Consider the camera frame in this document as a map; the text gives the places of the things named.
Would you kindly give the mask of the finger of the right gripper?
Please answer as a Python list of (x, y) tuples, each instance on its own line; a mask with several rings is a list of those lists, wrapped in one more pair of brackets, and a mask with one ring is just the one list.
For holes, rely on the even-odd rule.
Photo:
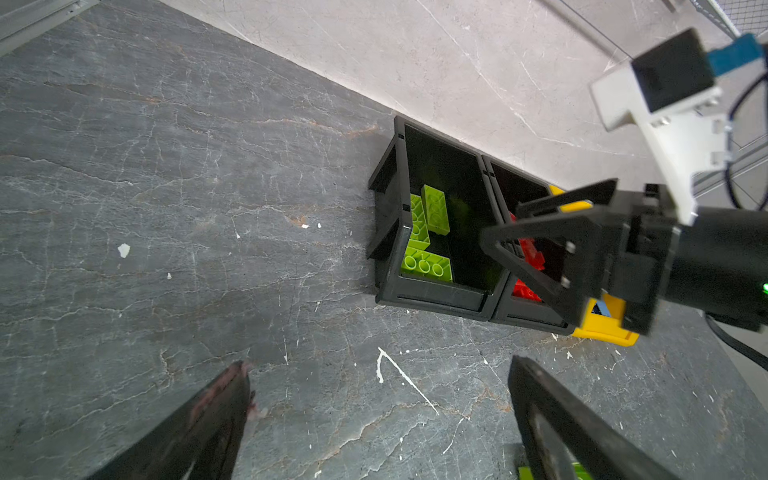
[[(515, 209), (515, 216), (517, 219), (530, 218), (550, 210), (561, 211), (563, 207), (573, 204), (580, 206), (585, 203), (587, 208), (607, 205), (616, 191), (617, 184), (616, 178), (607, 179), (574, 190), (520, 203)], [(583, 210), (583, 207), (580, 206), (577, 210)]]
[(511, 235), (517, 222), (511, 215), (504, 225), (480, 234), (483, 252), (508, 272), (508, 279), (492, 320), (502, 324), (619, 324), (626, 302), (607, 294), (565, 303), (571, 291), (561, 285), (569, 256), (560, 243), (547, 238)]

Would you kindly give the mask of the red arch lego piece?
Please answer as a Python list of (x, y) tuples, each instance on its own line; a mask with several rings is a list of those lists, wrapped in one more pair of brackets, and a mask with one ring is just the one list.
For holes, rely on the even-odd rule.
[[(545, 257), (543, 253), (537, 249), (534, 241), (530, 238), (521, 238), (517, 240), (517, 243), (521, 248), (522, 255), (526, 263), (538, 271), (543, 271), (546, 263)], [(542, 299), (520, 279), (517, 279), (515, 282), (512, 296), (542, 303)]]

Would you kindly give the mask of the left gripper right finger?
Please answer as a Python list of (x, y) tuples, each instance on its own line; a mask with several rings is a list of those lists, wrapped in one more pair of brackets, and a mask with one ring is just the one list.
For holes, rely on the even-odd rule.
[(508, 389), (533, 479), (674, 479), (534, 360), (512, 358)]

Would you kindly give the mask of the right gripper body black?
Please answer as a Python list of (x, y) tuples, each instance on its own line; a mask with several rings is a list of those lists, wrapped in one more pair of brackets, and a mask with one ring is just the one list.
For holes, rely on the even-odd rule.
[(621, 327), (647, 335), (665, 292), (681, 228), (666, 186), (618, 191), (607, 210), (605, 293), (626, 302)]

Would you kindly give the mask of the green lego brick front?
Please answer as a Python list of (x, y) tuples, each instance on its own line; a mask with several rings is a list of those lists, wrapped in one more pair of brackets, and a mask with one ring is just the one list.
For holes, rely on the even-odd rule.
[(416, 248), (406, 248), (400, 270), (403, 274), (430, 280), (448, 283), (453, 281), (451, 261), (448, 257)]

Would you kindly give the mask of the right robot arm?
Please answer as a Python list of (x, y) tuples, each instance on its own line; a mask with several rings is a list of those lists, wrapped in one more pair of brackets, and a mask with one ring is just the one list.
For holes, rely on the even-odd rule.
[(624, 301), (620, 325), (641, 335), (661, 300), (744, 329), (766, 324), (766, 212), (701, 207), (685, 225), (665, 186), (617, 184), (521, 203), (514, 222), (482, 231), (480, 245), (574, 326), (604, 294)]

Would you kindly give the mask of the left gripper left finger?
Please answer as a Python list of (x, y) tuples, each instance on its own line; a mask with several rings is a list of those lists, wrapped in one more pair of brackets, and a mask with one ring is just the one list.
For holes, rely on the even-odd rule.
[(230, 479), (252, 407), (237, 361), (92, 479)]

